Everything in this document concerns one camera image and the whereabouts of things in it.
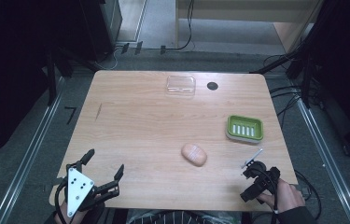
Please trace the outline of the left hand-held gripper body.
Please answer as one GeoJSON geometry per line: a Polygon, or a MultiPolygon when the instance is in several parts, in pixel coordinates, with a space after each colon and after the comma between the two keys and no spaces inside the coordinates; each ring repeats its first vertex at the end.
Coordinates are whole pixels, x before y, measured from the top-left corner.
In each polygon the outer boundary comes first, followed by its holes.
{"type": "Polygon", "coordinates": [[[98,190],[94,181],[76,169],[76,163],[66,166],[66,177],[58,187],[58,193],[65,189],[66,210],[58,208],[59,217],[74,217],[77,212],[92,209],[95,205],[119,196],[119,187],[112,190],[98,190]]]}

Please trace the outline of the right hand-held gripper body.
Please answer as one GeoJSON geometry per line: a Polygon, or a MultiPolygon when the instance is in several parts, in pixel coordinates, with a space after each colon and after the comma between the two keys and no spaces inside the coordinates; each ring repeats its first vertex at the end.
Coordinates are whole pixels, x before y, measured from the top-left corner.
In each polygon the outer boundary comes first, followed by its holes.
{"type": "Polygon", "coordinates": [[[244,202],[255,200],[261,193],[268,190],[273,196],[276,195],[280,171],[276,167],[267,169],[262,161],[257,161],[257,156],[263,151],[260,148],[250,159],[241,166],[243,176],[246,179],[253,178],[254,182],[241,194],[244,202]]]}

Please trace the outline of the green soap dish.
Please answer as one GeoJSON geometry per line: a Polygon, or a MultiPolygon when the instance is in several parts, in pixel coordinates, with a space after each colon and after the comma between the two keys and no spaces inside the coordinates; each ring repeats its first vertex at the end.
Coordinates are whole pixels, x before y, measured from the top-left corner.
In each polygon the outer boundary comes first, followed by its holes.
{"type": "Polygon", "coordinates": [[[257,144],[263,139],[263,123],[260,119],[228,116],[226,135],[236,141],[257,144]]]}

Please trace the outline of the pink soap bar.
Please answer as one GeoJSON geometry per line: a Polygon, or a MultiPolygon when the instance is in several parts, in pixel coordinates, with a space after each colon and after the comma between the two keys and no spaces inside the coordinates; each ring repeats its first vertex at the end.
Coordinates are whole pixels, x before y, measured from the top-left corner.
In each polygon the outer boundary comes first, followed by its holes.
{"type": "Polygon", "coordinates": [[[201,167],[207,161],[207,154],[205,151],[194,144],[185,144],[181,148],[182,156],[195,166],[201,167]]]}

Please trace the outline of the person's striped clothing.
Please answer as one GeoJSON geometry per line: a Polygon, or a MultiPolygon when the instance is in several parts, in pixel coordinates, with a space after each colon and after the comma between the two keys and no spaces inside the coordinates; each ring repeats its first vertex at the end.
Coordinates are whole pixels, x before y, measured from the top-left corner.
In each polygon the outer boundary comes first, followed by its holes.
{"type": "Polygon", "coordinates": [[[242,220],[237,212],[133,209],[126,224],[242,224],[242,220]]]}

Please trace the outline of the clear plastic box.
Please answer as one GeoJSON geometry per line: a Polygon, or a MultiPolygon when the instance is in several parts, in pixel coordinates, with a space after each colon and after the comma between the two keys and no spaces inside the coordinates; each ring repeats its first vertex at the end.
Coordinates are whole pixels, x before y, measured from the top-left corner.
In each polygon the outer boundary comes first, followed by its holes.
{"type": "Polygon", "coordinates": [[[192,96],[196,90],[196,79],[194,77],[168,76],[166,92],[168,94],[192,96]]]}

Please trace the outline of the black curtain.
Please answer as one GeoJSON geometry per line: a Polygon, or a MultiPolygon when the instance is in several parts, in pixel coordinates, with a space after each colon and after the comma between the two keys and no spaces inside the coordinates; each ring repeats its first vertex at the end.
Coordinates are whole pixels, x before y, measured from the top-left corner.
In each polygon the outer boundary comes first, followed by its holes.
{"type": "Polygon", "coordinates": [[[59,42],[67,0],[0,0],[0,148],[45,91],[56,65],[72,73],[59,42]]]}
{"type": "Polygon", "coordinates": [[[305,43],[326,111],[350,156],[350,0],[323,0],[305,43]]]}

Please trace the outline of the dark cabinet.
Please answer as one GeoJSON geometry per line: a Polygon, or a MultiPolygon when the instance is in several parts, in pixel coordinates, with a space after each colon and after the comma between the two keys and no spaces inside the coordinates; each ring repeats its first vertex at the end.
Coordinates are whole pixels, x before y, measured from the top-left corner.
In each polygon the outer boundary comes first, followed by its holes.
{"type": "Polygon", "coordinates": [[[122,15],[119,0],[79,0],[86,28],[85,54],[98,61],[112,54],[119,36],[122,15]]]}

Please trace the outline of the light wooden cabinet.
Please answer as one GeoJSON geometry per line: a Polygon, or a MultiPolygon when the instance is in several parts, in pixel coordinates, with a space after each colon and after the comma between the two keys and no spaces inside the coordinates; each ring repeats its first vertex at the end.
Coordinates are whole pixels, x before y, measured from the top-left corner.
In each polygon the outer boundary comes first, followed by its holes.
{"type": "Polygon", "coordinates": [[[324,0],[193,0],[193,19],[272,22],[286,52],[294,50],[324,0]]]}

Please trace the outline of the metal floor rail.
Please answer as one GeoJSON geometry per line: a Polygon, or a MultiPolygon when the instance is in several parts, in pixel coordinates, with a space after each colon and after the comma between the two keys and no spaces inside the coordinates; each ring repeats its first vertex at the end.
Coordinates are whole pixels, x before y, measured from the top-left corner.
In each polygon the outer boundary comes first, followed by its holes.
{"type": "Polygon", "coordinates": [[[318,154],[324,164],[329,179],[336,191],[336,194],[350,223],[350,188],[343,178],[337,162],[334,160],[333,156],[330,153],[329,146],[315,121],[313,112],[307,108],[303,102],[297,102],[297,105],[304,119],[304,122],[312,138],[314,139],[318,154]]]}
{"type": "Polygon", "coordinates": [[[54,118],[60,101],[62,100],[65,85],[66,79],[64,77],[60,77],[56,85],[57,95],[54,97],[51,105],[49,105],[45,110],[43,118],[40,120],[36,128],[33,138],[21,160],[17,172],[14,174],[14,177],[7,188],[6,194],[0,203],[0,224],[7,224],[9,216],[21,194],[26,178],[35,162],[35,158],[48,132],[49,126],[54,118]]]}

